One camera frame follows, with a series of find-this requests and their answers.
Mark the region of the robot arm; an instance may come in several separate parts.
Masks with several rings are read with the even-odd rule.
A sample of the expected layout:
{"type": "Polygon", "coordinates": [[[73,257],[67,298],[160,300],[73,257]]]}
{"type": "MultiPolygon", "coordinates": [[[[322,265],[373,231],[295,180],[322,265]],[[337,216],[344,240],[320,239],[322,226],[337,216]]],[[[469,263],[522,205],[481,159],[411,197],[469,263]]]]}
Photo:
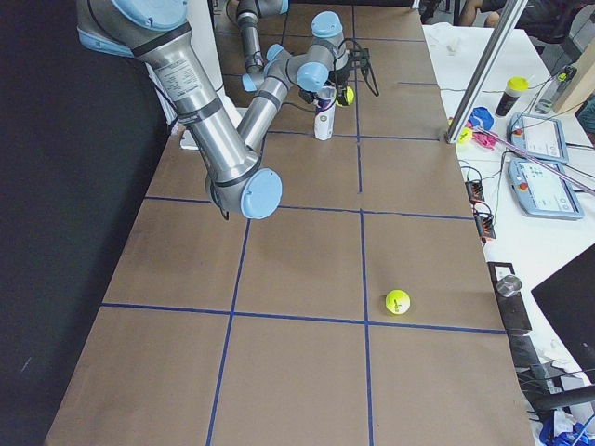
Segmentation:
{"type": "Polygon", "coordinates": [[[255,149],[293,86],[318,112],[346,105],[350,72],[373,72],[369,51],[347,48],[339,16],[319,13],[311,23],[308,51],[293,55],[280,45],[262,53],[258,20],[287,12],[286,1],[242,1],[236,19],[242,37],[247,91],[254,92],[247,111],[234,123],[192,48],[192,26],[185,1],[79,1],[79,39],[98,52],[134,58],[152,67],[202,153],[209,199],[223,216],[238,213],[262,219],[278,207],[283,185],[278,174],[261,165],[255,149]]]}
{"type": "Polygon", "coordinates": [[[241,1],[236,10],[236,22],[242,37],[246,74],[244,87],[253,91],[246,114],[277,113],[283,106],[289,90],[297,86],[308,102],[318,103],[329,70],[333,67],[333,54],[324,40],[315,36],[308,51],[294,55],[282,45],[271,46],[262,55],[258,35],[258,21],[288,10],[287,1],[241,1]]]}

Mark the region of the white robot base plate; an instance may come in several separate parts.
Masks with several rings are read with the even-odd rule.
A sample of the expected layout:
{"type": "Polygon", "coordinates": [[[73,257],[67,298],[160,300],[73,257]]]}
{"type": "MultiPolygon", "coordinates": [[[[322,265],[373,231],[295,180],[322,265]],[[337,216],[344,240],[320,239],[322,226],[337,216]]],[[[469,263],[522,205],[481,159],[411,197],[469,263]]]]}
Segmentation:
{"type": "Polygon", "coordinates": [[[194,140],[194,138],[192,136],[192,133],[190,132],[190,130],[188,128],[180,127],[179,131],[181,134],[179,145],[183,150],[188,150],[188,151],[200,151],[201,150],[200,145],[196,143],[196,141],[194,140]]]}

